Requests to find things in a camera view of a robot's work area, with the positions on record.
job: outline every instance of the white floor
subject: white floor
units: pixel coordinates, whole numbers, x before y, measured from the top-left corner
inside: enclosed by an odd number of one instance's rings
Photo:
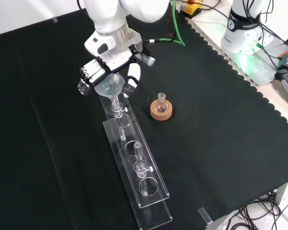
[[[288,204],[288,196],[282,200],[281,202],[281,210],[283,210]],[[251,218],[256,218],[264,215],[266,213],[266,210],[263,208],[261,204],[253,204],[248,206],[248,212],[250,214]],[[237,224],[245,222],[245,220],[241,217],[241,215],[238,215],[237,217],[234,217],[231,221],[230,228]],[[259,220],[254,220],[254,224],[258,227],[259,230],[271,230],[272,225],[274,223],[274,218],[272,214],[267,215],[266,217],[259,219]],[[288,230],[288,208],[284,211],[284,213],[281,215],[281,217],[278,219],[276,222],[277,224],[277,229],[278,230]],[[246,230],[246,227],[239,227],[239,230]]]

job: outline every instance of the acrylic stand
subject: acrylic stand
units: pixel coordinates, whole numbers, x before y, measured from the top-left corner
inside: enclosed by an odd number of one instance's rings
[[[134,116],[128,99],[122,94],[122,76],[105,79],[100,95],[106,116],[106,130],[115,160],[121,173],[137,224],[150,230],[172,221],[165,199],[168,190]]]

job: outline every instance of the wall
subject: wall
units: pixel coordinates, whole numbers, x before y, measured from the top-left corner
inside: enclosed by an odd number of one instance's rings
[[[0,34],[76,10],[76,0],[0,0]]]

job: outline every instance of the green light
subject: green light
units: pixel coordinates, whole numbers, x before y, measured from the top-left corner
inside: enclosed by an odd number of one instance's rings
[[[237,65],[243,70],[243,72],[247,73],[248,70],[248,55],[246,54],[238,54]]]

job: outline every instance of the black cloth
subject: black cloth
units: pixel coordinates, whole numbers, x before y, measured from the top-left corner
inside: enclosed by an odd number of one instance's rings
[[[169,18],[128,23],[162,38]],[[160,229],[204,229],[199,208],[216,220],[288,181],[288,124],[177,18],[186,46],[148,44],[156,63],[130,102],[170,193]],[[79,11],[58,20],[0,35],[0,230],[136,229],[99,97],[77,90],[94,26]],[[166,122],[149,114],[159,92]]]

